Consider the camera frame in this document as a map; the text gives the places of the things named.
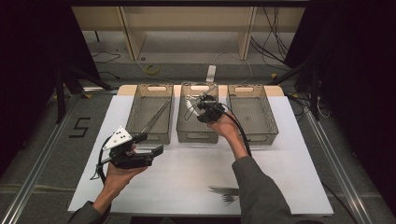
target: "wire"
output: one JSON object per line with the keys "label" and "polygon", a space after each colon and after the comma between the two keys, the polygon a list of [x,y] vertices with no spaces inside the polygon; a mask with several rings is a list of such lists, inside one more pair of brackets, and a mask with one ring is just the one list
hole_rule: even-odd
{"label": "wire", "polygon": [[304,113],[304,106],[301,104],[301,102],[300,101],[298,101],[297,99],[295,99],[293,96],[291,96],[291,95],[286,95],[287,97],[288,97],[288,99],[290,99],[290,100],[292,100],[292,101],[294,101],[294,102],[297,102],[298,103],[298,105],[301,107],[301,109],[302,109],[302,111],[301,111],[301,113],[299,113],[299,114],[294,114],[294,116],[301,116],[303,113]]}
{"label": "wire", "polygon": [[100,51],[100,52],[99,52],[99,53],[97,53],[97,54],[93,54],[93,55],[92,55],[92,57],[94,58],[94,57],[98,56],[98,55],[99,55],[99,54],[101,54],[101,53],[106,53],[106,54],[116,55],[116,57],[115,57],[115,58],[113,58],[113,59],[110,59],[110,60],[108,60],[108,61],[105,61],[105,62],[95,62],[95,63],[109,63],[109,62],[111,62],[111,61],[114,61],[114,60],[118,59],[119,57],[121,57],[121,55],[120,55],[120,54],[116,54],[116,53],[110,53],[110,52],[107,52],[107,51]]}
{"label": "wire", "polygon": [[[238,119],[237,119],[236,117],[233,118],[233,117],[232,117],[231,115],[229,115],[227,112],[224,112],[224,111],[218,109],[217,107],[215,107],[215,106],[213,106],[213,105],[211,105],[211,104],[207,104],[207,105],[210,106],[210,107],[212,107],[212,108],[214,108],[214,109],[216,109],[216,110],[218,110],[218,111],[221,112],[223,115],[227,116],[229,119],[231,119],[231,120],[233,121],[233,123],[238,127],[239,132],[241,132],[241,134],[242,134],[242,138],[243,138],[244,143],[245,143],[245,148],[246,148],[246,150],[247,150],[247,154],[248,154],[250,157],[252,157],[252,155],[251,155],[251,150],[250,150],[250,146],[249,146],[249,144],[248,144],[248,138],[247,138],[247,136],[246,136],[246,134],[245,134],[244,129],[242,128],[241,123],[239,123]],[[230,107],[228,107],[227,105],[225,105],[225,106],[226,106],[226,107],[230,110],[230,112],[235,116],[235,114],[234,114],[233,111],[230,109]]]}
{"label": "wire", "polygon": [[266,65],[268,65],[268,66],[270,66],[270,67],[273,67],[273,68],[275,68],[275,69],[279,69],[279,70],[283,70],[283,71],[288,71],[288,72],[290,71],[290,69],[284,69],[284,68],[275,67],[275,66],[269,64],[267,61],[265,61],[264,56],[265,56],[265,57],[268,57],[268,58],[271,58],[271,59],[274,59],[274,60],[277,60],[277,61],[279,61],[280,63],[285,64],[282,60],[280,60],[279,58],[277,58],[273,53],[271,53],[270,51],[268,51],[267,49],[264,48],[265,43],[264,43],[264,45],[263,45],[263,47],[262,47],[262,46],[260,46],[259,43],[257,43],[257,41],[253,38],[253,36],[251,36],[250,39],[253,40],[253,43],[251,43],[251,46],[252,46],[255,50],[257,50],[259,53],[262,54],[262,61],[263,61]]}
{"label": "wire", "polygon": [[269,26],[271,28],[271,32],[270,32],[269,35],[271,35],[271,33],[274,34],[274,37],[276,38],[276,43],[278,45],[279,53],[282,55],[282,51],[283,51],[283,53],[286,54],[285,49],[288,49],[288,48],[283,43],[282,39],[280,38],[279,31],[277,30],[277,26],[278,26],[277,13],[279,12],[279,8],[278,7],[274,7],[274,22],[273,22],[272,25],[271,25],[270,19],[268,17],[268,14],[267,14],[267,12],[265,10],[265,7],[263,7],[262,9],[264,11],[265,17],[267,18],[268,24],[269,24]]}
{"label": "wire", "polygon": [[329,113],[328,113],[327,115],[324,115],[324,114],[321,112],[320,108],[319,108],[319,102],[320,102],[320,98],[318,98],[318,103],[317,103],[317,107],[318,107],[318,112],[319,112],[319,114],[320,114],[323,118],[325,118],[325,119],[329,118],[329,117],[330,117],[330,114],[332,113],[332,111],[329,110]]}
{"label": "wire", "polygon": [[121,77],[116,76],[116,75],[114,75],[114,74],[111,73],[111,72],[99,72],[99,73],[107,73],[107,74],[110,74],[111,76],[115,77],[116,79],[121,79]]}
{"label": "wire", "polygon": [[192,114],[194,113],[194,107],[195,107],[195,106],[198,106],[198,103],[195,104],[195,105],[190,106],[190,107],[187,109],[186,113],[184,113],[184,120],[189,120],[189,119],[191,118]]}
{"label": "wire", "polygon": [[304,113],[299,119],[297,119],[297,123],[300,122],[300,120],[301,120],[303,117],[305,117],[305,115],[306,115],[309,111],[311,111],[311,110],[310,110],[310,109],[307,109],[307,110],[305,111],[305,113]]}
{"label": "wire", "polygon": [[334,193],[334,191],[332,191],[331,188],[329,188],[329,186],[327,186],[323,181],[320,180],[320,183],[322,184],[322,186],[327,189],[333,196],[334,198],[344,207],[344,209],[346,210],[346,212],[349,214],[349,216],[352,218],[353,222],[356,224],[359,224],[358,220],[355,218],[355,216],[353,216],[353,214],[349,211],[349,209],[347,208],[347,206],[343,203],[343,201],[341,201],[341,199]]}
{"label": "wire", "polygon": [[250,77],[247,78],[246,80],[244,80],[244,81],[238,83],[238,84],[244,84],[245,82],[247,82],[247,81],[249,81],[251,78],[253,78],[253,72],[251,71],[250,63],[248,63],[246,60],[239,59],[238,57],[234,56],[234,55],[231,54],[230,52],[222,52],[222,53],[219,53],[218,55],[216,55],[215,60],[213,60],[213,65],[216,65],[216,60],[218,59],[218,57],[219,57],[221,54],[230,54],[230,55],[233,56],[236,60],[241,61],[241,62],[244,62],[244,63],[247,64],[248,69],[249,69],[249,71],[250,71]]}
{"label": "wire", "polygon": [[100,151],[99,151],[99,158],[98,158],[98,163],[96,164],[95,174],[93,174],[93,176],[90,178],[90,180],[94,180],[94,179],[97,179],[100,177],[102,179],[103,184],[105,184],[105,181],[106,181],[105,173],[103,172],[103,165],[105,163],[102,163],[103,147],[105,146],[105,144],[108,142],[108,140],[110,138],[111,138],[111,136],[108,137],[105,140],[105,142],[102,144],[102,147],[100,148]]}

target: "white tabletop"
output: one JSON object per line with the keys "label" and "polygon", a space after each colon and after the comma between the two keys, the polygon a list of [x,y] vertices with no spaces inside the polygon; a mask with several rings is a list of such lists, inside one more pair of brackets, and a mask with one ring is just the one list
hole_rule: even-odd
{"label": "white tabletop", "polygon": [[[117,128],[125,127],[133,99],[133,96],[113,97],[68,211],[74,212],[86,201],[94,201],[102,189],[100,179],[90,180],[99,150]],[[225,97],[220,96],[219,100],[225,103]],[[271,146],[252,146],[253,158],[275,180],[294,215],[332,215],[287,97],[274,96],[268,100],[279,134]],[[208,188],[237,188],[231,168],[233,153],[223,138],[217,144],[179,143],[178,104],[176,95],[171,143],[164,146],[164,153],[147,171],[134,177],[113,202],[111,212],[134,216],[239,216],[239,201],[225,203],[220,194]]]}

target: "metal rail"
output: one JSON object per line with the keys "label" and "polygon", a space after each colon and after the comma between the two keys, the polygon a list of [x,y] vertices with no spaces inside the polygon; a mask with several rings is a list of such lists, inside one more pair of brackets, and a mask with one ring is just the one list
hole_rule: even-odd
{"label": "metal rail", "polygon": [[47,141],[43,150],[41,151],[37,161],[35,162],[32,171],[26,177],[19,192],[17,193],[11,205],[9,206],[6,215],[2,218],[2,222],[1,222],[2,224],[17,223],[18,219],[21,216],[24,206],[27,204],[27,201],[29,200],[30,195],[32,194],[32,191],[35,187],[35,184],[38,181],[38,178],[43,173],[47,161],[49,160],[53,149],[55,149],[58,140],[62,132],[64,131],[64,126],[67,123],[68,118],[71,112],[73,111],[73,108],[78,102],[78,99],[79,99],[79,95],[72,95],[72,97],[70,98],[70,102],[66,108],[64,119],[59,124],[55,124],[55,128],[52,131],[49,140]]}
{"label": "metal rail", "polygon": [[320,125],[320,122],[315,120],[311,112],[307,112],[307,117],[312,129],[314,130],[315,135],[320,142],[323,152],[326,155],[327,161],[332,167],[332,171],[334,172],[335,177],[337,178],[338,183],[340,184],[341,189],[346,196],[346,199],[352,209],[352,213],[354,214],[355,218],[360,224],[373,223],[363,201],[361,200],[359,193],[356,191],[355,187],[350,181],[346,170],[344,169],[343,165],[337,157],[337,154],[332,148],[332,144],[330,143],[329,138],[327,137],[322,126]]}

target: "plastic container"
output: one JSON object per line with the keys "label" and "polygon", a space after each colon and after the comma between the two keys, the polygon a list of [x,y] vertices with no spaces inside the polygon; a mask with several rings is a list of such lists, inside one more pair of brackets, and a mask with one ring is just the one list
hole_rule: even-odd
{"label": "plastic container", "polygon": [[173,90],[172,84],[138,85],[125,130],[136,135],[146,128],[148,140],[142,144],[169,144],[173,114]]}
{"label": "plastic container", "polygon": [[263,85],[229,85],[227,104],[241,123],[250,145],[272,145],[278,134]]}
{"label": "plastic container", "polygon": [[214,83],[182,83],[177,115],[177,138],[180,143],[217,143],[219,136],[197,118],[197,97],[204,92],[219,100],[219,88]]}

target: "person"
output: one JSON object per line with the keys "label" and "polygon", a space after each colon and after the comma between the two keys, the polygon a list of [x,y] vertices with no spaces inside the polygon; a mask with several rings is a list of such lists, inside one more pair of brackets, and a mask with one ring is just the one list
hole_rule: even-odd
{"label": "person", "polygon": [[102,191],[97,196],[94,203],[86,202],[84,206],[78,209],[70,217],[70,224],[84,223],[103,223],[108,217],[111,209],[111,203],[121,191],[129,184],[132,178],[147,170],[148,167],[135,169],[116,168],[111,162],[108,164],[106,181]]}
{"label": "person", "polygon": [[[222,115],[207,127],[224,137],[233,151],[233,172],[239,186],[241,222],[245,223],[294,223],[290,208],[274,180],[266,175],[246,151],[233,121]],[[120,194],[129,181],[145,171],[145,168],[121,170],[111,163],[107,169],[106,183],[94,203],[87,202],[70,219],[69,223],[100,223],[106,219],[112,200]]]}

